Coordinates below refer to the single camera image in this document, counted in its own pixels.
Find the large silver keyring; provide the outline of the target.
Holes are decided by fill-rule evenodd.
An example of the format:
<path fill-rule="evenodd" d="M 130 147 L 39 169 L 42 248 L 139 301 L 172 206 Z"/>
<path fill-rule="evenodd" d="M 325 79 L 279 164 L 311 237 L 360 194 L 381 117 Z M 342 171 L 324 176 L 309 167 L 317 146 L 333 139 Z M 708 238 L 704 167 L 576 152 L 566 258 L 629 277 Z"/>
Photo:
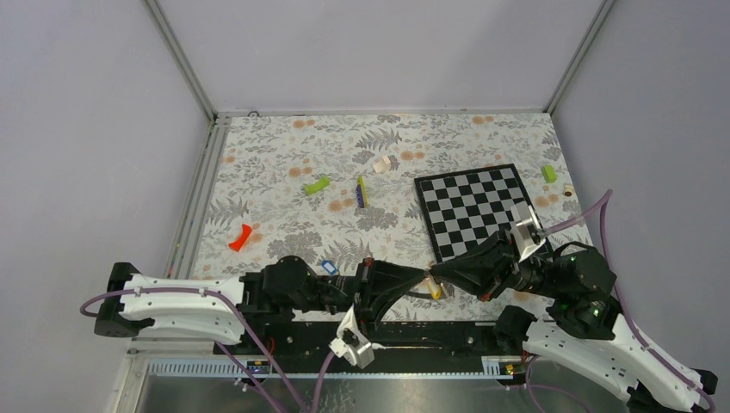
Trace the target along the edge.
<path fill-rule="evenodd" d="M 427 275 L 426 275 L 426 276 L 424 277 L 424 281 L 423 281 L 423 284 L 424 284 L 424 285 L 425 285 L 426 287 L 427 287 L 427 285 L 426 285 L 426 282 L 427 282 L 428 280 L 433 280 L 433 281 L 437 282 L 437 280 L 436 280 L 436 279 L 435 279 L 435 278 L 434 278 L 434 277 L 433 277 L 433 276 L 432 276 L 431 274 L 427 274 Z M 406 292 L 404 293 L 404 295 L 405 295 L 405 296 L 407 296 L 407 297 L 413 297 L 413 298 L 416 298 L 416 299 L 426 299 L 426 300 L 433 300 L 433 299 L 431 298 L 430 294 L 429 294 L 429 290 L 428 290 L 428 292 L 427 292 L 427 293 L 424 293 L 424 292 L 419 292 L 419 291 L 414 291 L 414 290 L 409 290 L 409 291 L 406 291 Z"/>

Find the yellow key tag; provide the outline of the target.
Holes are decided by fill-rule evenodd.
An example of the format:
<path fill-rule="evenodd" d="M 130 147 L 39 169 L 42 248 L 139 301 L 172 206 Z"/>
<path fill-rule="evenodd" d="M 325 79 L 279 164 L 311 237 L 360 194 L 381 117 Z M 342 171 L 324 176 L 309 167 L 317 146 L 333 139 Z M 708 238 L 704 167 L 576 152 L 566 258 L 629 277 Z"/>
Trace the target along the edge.
<path fill-rule="evenodd" d="M 442 298 L 442 287 L 439 283 L 433 280 L 428 280 L 426 285 L 433 300 L 439 300 Z"/>

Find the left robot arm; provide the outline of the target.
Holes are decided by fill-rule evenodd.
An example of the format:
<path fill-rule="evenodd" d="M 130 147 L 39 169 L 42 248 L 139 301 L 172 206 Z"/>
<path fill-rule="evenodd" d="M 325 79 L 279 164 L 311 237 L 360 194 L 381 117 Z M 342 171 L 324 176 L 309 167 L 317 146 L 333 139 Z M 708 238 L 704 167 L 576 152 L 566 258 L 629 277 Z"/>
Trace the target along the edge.
<path fill-rule="evenodd" d="M 353 275 L 317 275 L 298 256 L 285 256 L 259 272 L 216 280 L 148 277 L 130 262 L 117 262 L 97 312 L 98 336 L 136 337 L 144 329 L 237 344 L 255 354 L 267 342 L 263 324 L 291 322 L 297 312 L 352 311 L 365 323 L 380 321 L 389 308 L 420 283 L 419 268 L 364 259 Z"/>

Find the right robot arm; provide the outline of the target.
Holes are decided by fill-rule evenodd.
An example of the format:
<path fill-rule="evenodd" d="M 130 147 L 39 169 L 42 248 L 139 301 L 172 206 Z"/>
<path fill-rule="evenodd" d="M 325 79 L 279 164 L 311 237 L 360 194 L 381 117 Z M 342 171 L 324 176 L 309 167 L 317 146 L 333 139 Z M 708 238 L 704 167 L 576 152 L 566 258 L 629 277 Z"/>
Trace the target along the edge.
<path fill-rule="evenodd" d="M 586 244 L 564 254 L 543 252 L 541 233 L 506 230 L 464 254 L 439 262 L 430 274 L 487 302 L 507 289 L 550 298 L 550 322 L 507 305 L 494 325 L 498 350 L 523 350 L 556 361 L 611 391 L 632 412 L 713 412 L 717 378 L 687 368 L 628 320 L 613 296 L 616 275 Z"/>

